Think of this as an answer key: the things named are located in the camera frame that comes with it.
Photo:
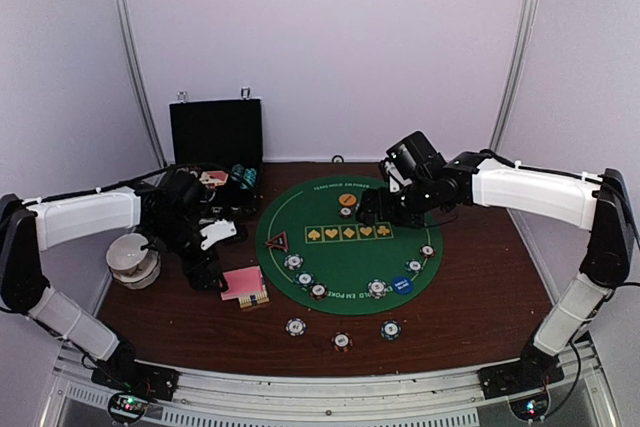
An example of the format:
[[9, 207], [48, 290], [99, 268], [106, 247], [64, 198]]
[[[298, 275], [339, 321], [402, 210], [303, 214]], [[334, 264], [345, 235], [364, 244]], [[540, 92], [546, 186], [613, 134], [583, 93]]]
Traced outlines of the pink playing card deck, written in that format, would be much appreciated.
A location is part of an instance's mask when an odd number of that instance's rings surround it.
[[263, 291], [264, 280], [259, 266], [227, 271], [223, 275], [228, 289], [220, 294], [223, 301], [258, 294]]

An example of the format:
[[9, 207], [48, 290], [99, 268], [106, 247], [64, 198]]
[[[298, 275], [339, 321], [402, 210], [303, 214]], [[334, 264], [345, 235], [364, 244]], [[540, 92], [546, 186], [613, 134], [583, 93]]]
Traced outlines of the orange dealer button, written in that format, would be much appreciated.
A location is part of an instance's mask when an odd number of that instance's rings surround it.
[[339, 203], [344, 207], [352, 207], [357, 204], [357, 197], [353, 194], [345, 193], [339, 197]]

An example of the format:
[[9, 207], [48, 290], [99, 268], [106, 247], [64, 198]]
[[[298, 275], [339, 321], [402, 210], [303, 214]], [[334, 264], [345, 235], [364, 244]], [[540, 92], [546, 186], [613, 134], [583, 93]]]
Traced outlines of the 10 chips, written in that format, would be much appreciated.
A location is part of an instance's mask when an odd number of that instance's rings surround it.
[[300, 254], [289, 254], [283, 260], [283, 266], [289, 271], [300, 269], [304, 265], [304, 258]]
[[380, 279], [373, 279], [367, 284], [367, 292], [372, 299], [381, 299], [387, 295], [387, 283]]

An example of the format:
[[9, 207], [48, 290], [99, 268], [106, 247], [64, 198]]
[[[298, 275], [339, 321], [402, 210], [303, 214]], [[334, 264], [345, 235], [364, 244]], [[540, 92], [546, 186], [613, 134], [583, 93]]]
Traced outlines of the blue white 10 chip stack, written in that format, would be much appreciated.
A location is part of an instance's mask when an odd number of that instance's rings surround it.
[[306, 333], [307, 325], [303, 319], [294, 317], [287, 321], [285, 330], [290, 336], [297, 337]]

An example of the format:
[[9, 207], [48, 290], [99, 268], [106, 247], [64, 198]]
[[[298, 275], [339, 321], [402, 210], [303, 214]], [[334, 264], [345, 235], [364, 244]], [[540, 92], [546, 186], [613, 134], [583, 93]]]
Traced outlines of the blue green 50 chip stack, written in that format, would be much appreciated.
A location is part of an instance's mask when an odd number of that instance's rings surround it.
[[385, 321], [380, 327], [380, 335], [387, 341], [394, 341], [398, 339], [401, 333], [401, 325], [394, 320]]

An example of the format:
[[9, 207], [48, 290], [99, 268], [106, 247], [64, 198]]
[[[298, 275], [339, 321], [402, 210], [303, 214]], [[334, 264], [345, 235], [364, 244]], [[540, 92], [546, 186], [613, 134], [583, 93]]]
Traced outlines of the red black 100 chip stack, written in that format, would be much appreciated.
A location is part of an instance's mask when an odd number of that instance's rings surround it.
[[338, 332], [332, 337], [332, 346], [338, 352], [347, 352], [353, 347], [353, 340], [346, 332]]

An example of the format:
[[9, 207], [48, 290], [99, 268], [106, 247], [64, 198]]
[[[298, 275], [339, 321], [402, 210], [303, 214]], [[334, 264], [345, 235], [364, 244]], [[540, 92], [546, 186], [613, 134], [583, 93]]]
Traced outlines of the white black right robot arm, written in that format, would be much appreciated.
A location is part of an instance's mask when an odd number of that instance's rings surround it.
[[560, 173], [510, 162], [488, 149], [445, 161], [401, 144], [388, 151], [381, 173], [389, 184], [364, 191], [356, 210], [362, 224], [422, 228], [429, 211], [477, 205], [549, 217], [589, 232], [578, 273], [513, 366], [519, 387], [533, 388], [550, 373], [557, 355], [629, 276], [638, 232], [624, 178], [615, 169]]

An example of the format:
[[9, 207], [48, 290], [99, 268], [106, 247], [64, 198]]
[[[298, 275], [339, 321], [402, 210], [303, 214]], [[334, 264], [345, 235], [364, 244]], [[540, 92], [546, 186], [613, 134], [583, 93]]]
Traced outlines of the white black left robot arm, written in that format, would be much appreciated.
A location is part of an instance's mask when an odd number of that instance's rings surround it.
[[1, 199], [1, 300], [5, 310], [51, 329], [87, 354], [123, 391], [144, 380], [132, 346], [74, 300], [51, 286], [41, 252], [114, 229], [140, 227], [182, 261], [196, 291], [224, 292], [227, 281], [216, 252], [235, 224], [210, 219], [210, 193], [187, 170], [165, 173], [152, 185], [140, 178], [48, 199]]

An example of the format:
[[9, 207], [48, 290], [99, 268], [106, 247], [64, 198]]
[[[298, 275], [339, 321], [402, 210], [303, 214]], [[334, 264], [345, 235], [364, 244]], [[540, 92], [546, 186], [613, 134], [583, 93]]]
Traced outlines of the white left wrist cover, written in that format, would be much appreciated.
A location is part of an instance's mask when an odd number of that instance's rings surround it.
[[202, 251], [206, 251], [216, 243], [234, 237], [237, 234], [237, 229], [233, 221], [220, 219], [202, 227], [199, 234], [201, 236], [200, 248]]

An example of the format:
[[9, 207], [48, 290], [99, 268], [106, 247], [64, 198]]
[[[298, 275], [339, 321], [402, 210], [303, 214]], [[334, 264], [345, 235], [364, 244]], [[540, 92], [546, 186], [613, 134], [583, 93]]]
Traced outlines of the card deck holder box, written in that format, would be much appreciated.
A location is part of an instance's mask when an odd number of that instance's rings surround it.
[[241, 309], [256, 307], [268, 303], [269, 301], [270, 298], [265, 286], [263, 286], [262, 289], [258, 292], [250, 293], [238, 298], [239, 306]]

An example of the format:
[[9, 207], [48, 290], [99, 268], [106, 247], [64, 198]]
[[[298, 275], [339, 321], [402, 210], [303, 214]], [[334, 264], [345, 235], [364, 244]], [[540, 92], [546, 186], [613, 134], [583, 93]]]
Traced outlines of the teal chips in case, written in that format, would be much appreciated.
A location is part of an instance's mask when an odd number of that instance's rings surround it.
[[244, 167], [241, 164], [235, 164], [231, 168], [231, 178], [237, 182], [241, 189], [253, 189], [258, 178], [258, 170], [253, 167]]

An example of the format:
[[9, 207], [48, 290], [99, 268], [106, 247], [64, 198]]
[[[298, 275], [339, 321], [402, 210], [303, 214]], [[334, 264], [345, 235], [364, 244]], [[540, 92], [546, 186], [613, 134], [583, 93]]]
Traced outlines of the black poker chip case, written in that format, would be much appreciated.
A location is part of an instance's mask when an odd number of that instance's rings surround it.
[[[169, 106], [175, 162], [203, 170], [228, 170], [225, 185], [214, 189], [214, 205], [251, 216], [260, 206], [263, 167], [262, 102], [258, 98], [173, 103]], [[258, 170], [253, 189], [231, 178], [235, 164]]]

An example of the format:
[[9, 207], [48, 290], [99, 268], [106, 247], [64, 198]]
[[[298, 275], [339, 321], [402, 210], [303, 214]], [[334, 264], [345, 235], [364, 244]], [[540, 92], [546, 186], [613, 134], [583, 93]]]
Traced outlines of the aluminium front rail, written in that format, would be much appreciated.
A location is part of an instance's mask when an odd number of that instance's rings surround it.
[[[589, 340], [560, 354], [565, 378], [547, 387], [544, 421], [522, 421], [517, 401], [543, 391], [489, 399], [480, 367], [361, 377], [269, 377], [174, 367], [173, 400], [153, 403], [132, 426], [622, 426], [604, 369]], [[119, 426], [107, 412], [113, 390], [91, 383], [76, 349], [63, 346], [35, 426]]]

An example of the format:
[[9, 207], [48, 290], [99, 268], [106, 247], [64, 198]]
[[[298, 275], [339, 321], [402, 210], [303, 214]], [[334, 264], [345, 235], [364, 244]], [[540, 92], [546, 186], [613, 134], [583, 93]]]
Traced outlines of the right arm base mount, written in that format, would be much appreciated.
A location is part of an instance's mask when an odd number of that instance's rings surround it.
[[558, 356], [525, 349], [515, 361], [481, 368], [478, 378], [484, 397], [493, 399], [559, 382], [564, 379], [564, 372]]

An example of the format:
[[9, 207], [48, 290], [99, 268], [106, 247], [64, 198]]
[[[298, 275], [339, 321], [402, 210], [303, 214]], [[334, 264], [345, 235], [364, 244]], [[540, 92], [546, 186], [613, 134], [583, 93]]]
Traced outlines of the aluminium frame post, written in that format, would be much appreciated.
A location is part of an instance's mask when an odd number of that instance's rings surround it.
[[124, 48], [127, 72], [133, 89], [135, 104], [141, 115], [144, 132], [149, 142], [155, 161], [159, 167], [165, 167], [167, 165], [167, 160], [161, 146], [158, 131], [154, 122], [146, 88], [144, 85], [140, 61], [135, 45], [133, 27], [128, 8], [128, 1], [114, 0], [114, 4]]
[[522, 77], [526, 54], [538, 11], [539, 0], [522, 0], [518, 25], [511, 60], [507, 70], [498, 114], [493, 127], [489, 148], [498, 152], [506, 135], [510, 116], [512, 114], [517, 91]]

